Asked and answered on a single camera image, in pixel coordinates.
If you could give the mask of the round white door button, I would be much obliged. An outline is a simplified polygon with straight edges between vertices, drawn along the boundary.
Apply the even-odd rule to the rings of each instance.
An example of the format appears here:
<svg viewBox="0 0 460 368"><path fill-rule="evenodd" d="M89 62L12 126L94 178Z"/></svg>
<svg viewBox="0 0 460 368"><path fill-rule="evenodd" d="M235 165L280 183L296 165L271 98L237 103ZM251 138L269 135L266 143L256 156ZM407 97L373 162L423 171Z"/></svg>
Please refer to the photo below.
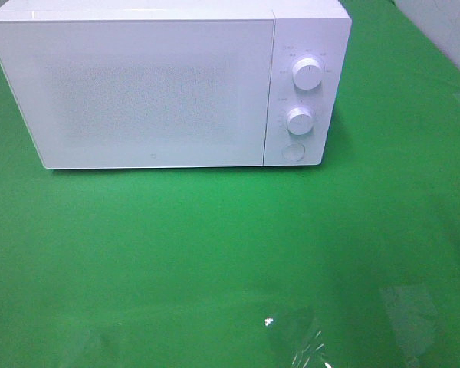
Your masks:
<svg viewBox="0 0 460 368"><path fill-rule="evenodd" d="M290 143L282 150L284 159L290 162L301 161L306 153L305 146L300 143Z"/></svg>

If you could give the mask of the white microwave knob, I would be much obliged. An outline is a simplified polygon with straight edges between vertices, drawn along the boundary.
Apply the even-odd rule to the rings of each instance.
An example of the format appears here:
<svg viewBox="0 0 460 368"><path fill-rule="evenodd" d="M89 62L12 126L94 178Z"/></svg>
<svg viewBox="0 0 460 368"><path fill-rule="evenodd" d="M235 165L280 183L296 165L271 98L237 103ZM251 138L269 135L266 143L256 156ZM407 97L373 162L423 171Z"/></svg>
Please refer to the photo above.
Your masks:
<svg viewBox="0 0 460 368"><path fill-rule="evenodd" d="M313 90L323 78L324 65L316 57L303 57L292 67L295 87L300 90Z"/></svg>
<svg viewBox="0 0 460 368"><path fill-rule="evenodd" d="M309 133L314 127L314 112L307 107L295 107L287 114L287 130L295 136Z"/></svg>

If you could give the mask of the white microwave door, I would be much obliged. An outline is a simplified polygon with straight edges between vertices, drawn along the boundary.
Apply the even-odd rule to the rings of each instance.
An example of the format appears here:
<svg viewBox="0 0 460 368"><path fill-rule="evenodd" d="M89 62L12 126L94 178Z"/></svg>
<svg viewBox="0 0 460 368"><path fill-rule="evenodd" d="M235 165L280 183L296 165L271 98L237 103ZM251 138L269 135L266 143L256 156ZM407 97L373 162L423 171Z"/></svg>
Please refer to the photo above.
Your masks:
<svg viewBox="0 0 460 368"><path fill-rule="evenodd" d="M260 166L274 23L0 21L48 169Z"/></svg>

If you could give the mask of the green table mat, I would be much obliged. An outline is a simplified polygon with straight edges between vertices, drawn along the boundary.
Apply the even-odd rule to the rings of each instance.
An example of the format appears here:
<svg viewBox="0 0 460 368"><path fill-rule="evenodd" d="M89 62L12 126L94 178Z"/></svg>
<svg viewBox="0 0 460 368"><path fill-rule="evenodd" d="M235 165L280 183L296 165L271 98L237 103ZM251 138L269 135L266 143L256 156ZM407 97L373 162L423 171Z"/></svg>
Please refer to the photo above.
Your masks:
<svg viewBox="0 0 460 368"><path fill-rule="evenodd" d="M460 70L393 1L353 26L323 162L49 171L0 68L0 367L460 367Z"/></svg>

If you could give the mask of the white microwave oven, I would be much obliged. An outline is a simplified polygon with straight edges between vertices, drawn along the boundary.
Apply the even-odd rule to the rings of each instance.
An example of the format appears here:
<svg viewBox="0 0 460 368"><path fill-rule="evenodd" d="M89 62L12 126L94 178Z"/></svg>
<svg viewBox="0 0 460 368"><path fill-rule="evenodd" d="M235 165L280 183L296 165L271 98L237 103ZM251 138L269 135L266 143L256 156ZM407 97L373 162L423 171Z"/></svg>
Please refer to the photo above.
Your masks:
<svg viewBox="0 0 460 368"><path fill-rule="evenodd" d="M260 166L311 166L322 161L352 21L338 1L8 1L0 21L237 21L274 23L264 159ZM313 90L294 85L292 67L316 57L324 65ZM314 112L304 135L288 132L295 107ZM305 146L299 162L284 159L290 143Z"/></svg>

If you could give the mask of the clear tape patch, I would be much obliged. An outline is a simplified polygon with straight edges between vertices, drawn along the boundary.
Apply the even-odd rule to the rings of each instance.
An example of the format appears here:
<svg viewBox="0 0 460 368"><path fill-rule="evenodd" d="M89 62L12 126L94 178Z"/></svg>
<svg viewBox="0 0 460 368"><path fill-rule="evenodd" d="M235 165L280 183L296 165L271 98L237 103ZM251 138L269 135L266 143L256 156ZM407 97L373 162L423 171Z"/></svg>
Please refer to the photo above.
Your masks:
<svg viewBox="0 0 460 368"><path fill-rule="evenodd" d="M260 317L255 352L266 367L312 367L325 350L323 330L310 304L271 304Z"/></svg>

